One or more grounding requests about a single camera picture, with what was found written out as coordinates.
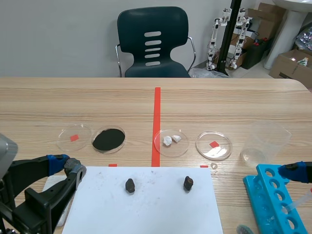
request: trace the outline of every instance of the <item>red paper square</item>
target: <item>red paper square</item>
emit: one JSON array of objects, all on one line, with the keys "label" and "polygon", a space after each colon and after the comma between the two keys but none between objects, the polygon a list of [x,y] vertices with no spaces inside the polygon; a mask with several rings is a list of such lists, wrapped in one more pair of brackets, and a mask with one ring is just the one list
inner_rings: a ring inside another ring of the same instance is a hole
[{"label": "red paper square", "polygon": [[213,141],[213,142],[210,143],[210,146],[213,147],[213,148],[215,148],[215,147],[218,147],[219,144],[218,144],[218,142]]},{"label": "red paper square", "polygon": [[73,141],[75,141],[75,140],[78,140],[79,139],[79,136],[76,134],[76,135],[72,135],[71,137],[70,137],[70,141],[71,142],[73,142]]}]

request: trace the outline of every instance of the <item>chair backrest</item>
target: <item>chair backrest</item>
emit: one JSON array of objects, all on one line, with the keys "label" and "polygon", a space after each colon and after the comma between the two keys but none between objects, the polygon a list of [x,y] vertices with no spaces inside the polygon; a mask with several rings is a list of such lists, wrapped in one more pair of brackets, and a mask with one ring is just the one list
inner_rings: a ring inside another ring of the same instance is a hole
[{"label": "chair backrest", "polygon": [[148,7],[122,12],[117,21],[122,52],[136,63],[171,60],[172,49],[187,42],[189,23],[179,7]]}]

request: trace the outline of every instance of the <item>white sink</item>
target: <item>white sink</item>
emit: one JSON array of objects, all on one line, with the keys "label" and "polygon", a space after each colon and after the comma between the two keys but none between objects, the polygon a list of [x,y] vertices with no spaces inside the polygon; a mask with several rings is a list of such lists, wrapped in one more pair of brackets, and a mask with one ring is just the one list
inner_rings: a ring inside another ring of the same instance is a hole
[{"label": "white sink", "polygon": [[273,2],[287,10],[312,12],[312,0],[273,0]]},{"label": "white sink", "polygon": [[288,13],[283,28],[264,63],[264,68],[269,70],[279,54],[291,50],[305,17],[308,12],[312,12],[312,0],[273,0],[273,2],[287,9]]}]

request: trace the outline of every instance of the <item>chair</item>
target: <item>chair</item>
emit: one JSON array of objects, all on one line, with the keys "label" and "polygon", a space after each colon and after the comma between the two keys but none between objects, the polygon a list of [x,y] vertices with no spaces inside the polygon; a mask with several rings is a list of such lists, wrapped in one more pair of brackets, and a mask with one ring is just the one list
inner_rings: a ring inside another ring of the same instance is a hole
[{"label": "chair", "polygon": [[[133,65],[125,77],[190,77],[188,71],[196,59],[193,39],[188,36],[189,24],[186,12],[179,7],[148,7],[122,12],[117,21],[119,43],[116,53],[119,66],[118,47],[131,53]],[[194,60],[188,71],[170,58],[172,49],[184,45],[190,39]]]}]

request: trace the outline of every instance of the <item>cardboard box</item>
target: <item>cardboard box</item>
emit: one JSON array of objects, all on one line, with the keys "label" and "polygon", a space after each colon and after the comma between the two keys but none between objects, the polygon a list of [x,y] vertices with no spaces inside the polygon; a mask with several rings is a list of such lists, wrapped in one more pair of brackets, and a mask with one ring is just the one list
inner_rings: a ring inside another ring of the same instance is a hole
[{"label": "cardboard box", "polygon": [[279,6],[260,3],[258,10],[248,9],[247,15],[255,19],[261,19],[257,39],[275,37],[276,32],[283,20],[286,9]]},{"label": "cardboard box", "polygon": [[[308,58],[307,66],[297,63],[304,58]],[[310,89],[312,88],[312,55],[298,50],[280,54],[269,75],[274,78],[295,79]]]},{"label": "cardboard box", "polygon": [[[240,34],[240,29],[234,29],[234,33],[232,35],[231,39],[231,45],[236,46],[236,43],[238,41],[238,37]],[[253,43],[257,35],[253,32],[246,32],[246,37],[245,37],[245,44],[243,45],[242,49],[248,49]]]}]

